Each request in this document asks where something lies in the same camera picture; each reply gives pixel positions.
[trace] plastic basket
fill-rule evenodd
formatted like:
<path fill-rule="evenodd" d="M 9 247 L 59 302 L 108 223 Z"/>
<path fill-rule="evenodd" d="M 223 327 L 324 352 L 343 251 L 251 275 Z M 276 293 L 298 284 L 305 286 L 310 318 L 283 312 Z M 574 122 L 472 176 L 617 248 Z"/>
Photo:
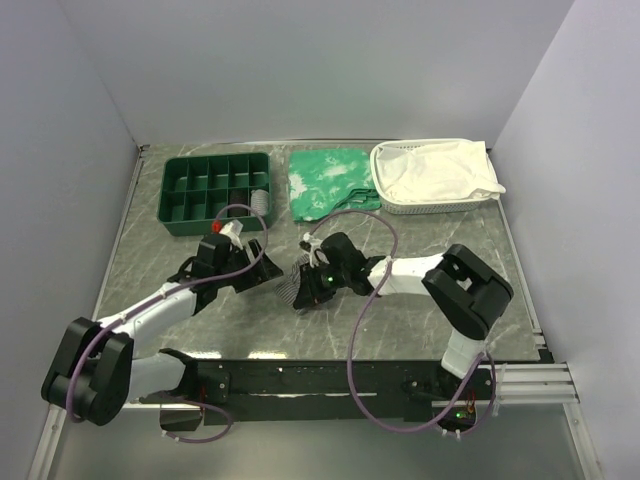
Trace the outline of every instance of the plastic basket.
<path fill-rule="evenodd" d="M 478 200 L 478 199 L 464 199 L 464 200 L 443 200 L 441 202 L 434 201 L 430 203 L 400 203 L 397 200 L 391 200 L 386 197 L 382 188 L 380 187 L 380 182 L 378 180 L 378 155 L 383 147 L 395 147 L 402 148 L 404 150 L 414 150 L 419 147 L 424 147 L 426 145 L 434 145 L 437 143 L 447 143 L 447 142 L 469 142 L 471 140 L 466 140 L 464 138 L 434 138 L 434 139 L 422 139 L 422 140 L 395 140 L 391 142 L 383 142 L 376 145 L 373 150 L 371 150 L 371 154 L 369 156 L 371 162 L 371 174 L 373 177 L 373 183 L 376 186 L 376 190 L 380 195 L 380 203 L 382 208 L 384 208 L 387 212 L 393 213 L 396 215 L 416 215 L 416 214 L 424 214 L 424 213 L 450 213 L 450 212 L 466 212 L 469 210 L 473 210 L 474 208 L 478 208 L 482 202 L 486 202 L 487 199 Z M 491 173 L 497 181 L 496 172 L 493 169 L 493 165 L 489 162 L 489 168 L 491 169 Z"/>

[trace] green organizer tray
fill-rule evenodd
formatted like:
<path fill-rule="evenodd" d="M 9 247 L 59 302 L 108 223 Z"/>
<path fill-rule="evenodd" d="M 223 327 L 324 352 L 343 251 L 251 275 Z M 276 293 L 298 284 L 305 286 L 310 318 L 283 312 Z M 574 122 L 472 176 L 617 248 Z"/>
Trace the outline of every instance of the green organizer tray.
<path fill-rule="evenodd" d="M 269 192 L 269 207 L 263 219 L 270 227 L 273 195 L 268 154 L 172 158 L 164 166 L 158 220 L 175 237 L 204 235 L 211 232 L 211 223 L 229 205 L 230 198 L 233 201 L 241 197 L 248 204 L 251 192 L 258 189 Z M 260 221 L 246 210 L 227 210 L 220 218 L 223 225 L 231 220 L 239 220 L 243 231 L 262 230 Z"/>

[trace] white cable clip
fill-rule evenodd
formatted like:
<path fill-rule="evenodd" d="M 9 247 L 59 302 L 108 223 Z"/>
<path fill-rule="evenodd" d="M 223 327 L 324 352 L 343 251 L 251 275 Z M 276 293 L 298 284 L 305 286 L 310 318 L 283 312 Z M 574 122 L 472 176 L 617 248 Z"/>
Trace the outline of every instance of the white cable clip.
<path fill-rule="evenodd" d="M 240 240 L 240 233 L 242 233 L 242 223 L 240 223 L 239 220 L 233 220 L 227 223 L 222 227 L 222 230 L 220 230 L 221 235 L 229 237 L 231 239 L 231 243 L 242 250 L 244 247 Z"/>
<path fill-rule="evenodd" d="M 167 299 L 167 287 L 165 285 L 162 285 L 160 287 L 160 290 L 158 290 L 158 294 L 162 297 L 163 300 Z"/>
<path fill-rule="evenodd" d="M 320 250 L 322 240 L 317 239 L 309 232 L 306 232 L 304 235 L 302 235 L 302 240 L 304 242 L 307 242 L 311 247 L 309 250 L 309 265 L 311 265 L 311 267 L 317 266 L 318 258 L 316 257 L 316 250 Z"/>
<path fill-rule="evenodd" d="M 384 261 L 385 261 L 385 267 L 384 267 L 384 274 L 387 273 L 387 270 L 389 270 L 389 275 L 391 275 L 391 269 L 393 268 L 393 258 L 391 258 L 390 255 L 387 255 L 386 257 L 384 257 Z"/>

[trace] metal frame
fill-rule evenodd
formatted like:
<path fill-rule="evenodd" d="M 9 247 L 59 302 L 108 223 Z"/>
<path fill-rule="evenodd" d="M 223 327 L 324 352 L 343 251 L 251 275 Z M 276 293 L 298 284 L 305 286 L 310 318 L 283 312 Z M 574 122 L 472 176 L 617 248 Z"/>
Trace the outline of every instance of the metal frame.
<path fill-rule="evenodd" d="M 301 145 L 301 144 L 378 144 L 385 140 L 361 140 L 361 139 L 324 139 L 324 140 L 294 140 L 294 141 L 277 141 L 277 142 L 246 142 L 246 144 L 285 144 L 285 145 Z M 125 200 L 122 218 L 118 227 L 116 239 L 111 251 L 111 257 L 107 265 L 103 282 L 100 288 L 98 299 L 93 312 L 95 319 L 102 296 L 104 294 L 107 278 L 111 271 L 113 260 L 120 242 L 120 237 L 124 229 L 124 224 L 133 200 L 135 187 L 140 176 L 140 172 L 144 165 L 144 152 L 148 145 L 140 146 L 140 154 L 136 161 L 133 177 Z M 503 224 L 507 231 L 509 243 L 511 245 L 516 268 L 520 283 L 522 285 L 525 303 L 531 317 L 533 332 L 535 335 L 536 345 L 540 350 L 546 350 L 546 340 L 542 334 L 538 317 L 533 307 L 533 302 L 527 282 L 522 270 L 522 265 L 517 254 L 517 249 L 513 241 L 513 236 L 509 228 L 509 223 L 505 215 L 502 202 L 498 200 L 498 207 L 502 217 Z M 597 459 L 596 452 L 593 448 L 591 438 L 589 436 L 586 423 L 582 417 L 582 410 L 579 405 L 579 398 L 576 393 L 569 368 L 566 364 L 503 364 L 498 370 L 499 386 L 498 386 L 498 402 L 505 405 L 527 405 L 541 403 L 561 403 L 564 405 L 567 422 L 573 438 L 573 442 L 578 453 L 580 464 L 582 466 L 586 480 L 603 479 L 600 462 Z M 434 402 L 433 406 L 444 406 L 447 402 Z M 148 410 L 159 409 L 159 404 L 128 404 L 125 409 L 130 410 Z M 172 409 L 194 409 L 189 405 L 173 404 L 170 407 L 165 405 L 163 408 Z M 60 434 L 64 425 L 66 412 L 58 407 L 50 406 L 49 413 L 43 428 L 42 436 L 34 456 L 31 469 L 28 474 L 30 480 L 46 479 L 49 476 L 55 452 L 60 440 Z"/>

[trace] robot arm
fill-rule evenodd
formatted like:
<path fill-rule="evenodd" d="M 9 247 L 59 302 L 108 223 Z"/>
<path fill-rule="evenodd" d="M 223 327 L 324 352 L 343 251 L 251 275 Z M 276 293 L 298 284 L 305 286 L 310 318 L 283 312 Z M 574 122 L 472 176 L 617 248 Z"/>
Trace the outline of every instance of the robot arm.
<path fill-rule="evenodd" d="M 301 247 L 313 261 L 303 263 L 295 272 L 296 284 L 299 275 L 292 302 L 296 309 L 324 303 L 343 287 L 358 295 L 370 295 L 387 269 L 387 259 L 366 258 L 344 233 L 335 233 L 322 242 L 307 235 Z M 277 287 L 282 298 L 294 298 L 286 294 L 297 287 L 291 283 L 287 279 Z M 397 293 L 433 297 L 453 326 L 442 367 L 460 379 L 484 350 L 491 327 L 513 297 L 511 285 L 462 245 L 429 257 L 395 259 L 378 295 Z"/>
<path fill-rule="evenodd" d="M 42 398 L 65 408 L 71 377 L 80 356 L 105 327 L 124 318 L 127 321 L 104 336 L 82 368 L 73 395 L 75 414 L 104 425 L 126 401 L 178 387 L 185 377 L 187 362 L 177 352 L 136 358 L 145 343 L 197 314 L 216 299 L 220 288 L 232 286 L 240 293 L 282 275 L 282 270 L 264 254 L 254 267 L 235 274 L 248 267 L 261 250 L 257 240 L 249 241 L 247 247 L 240 243 L 241 229 L 239 222 L 231 222 L 220 233 L 206 235 L 198 245 L 197 254 L 187 259 L 160 290 L 127 310 L 97 322 L 86 318 L 73 321 L 45 378 Z M 159 295 L 163 298 L 154 302 Z M 153 305 L 135 313 L 147 303 Z"/>

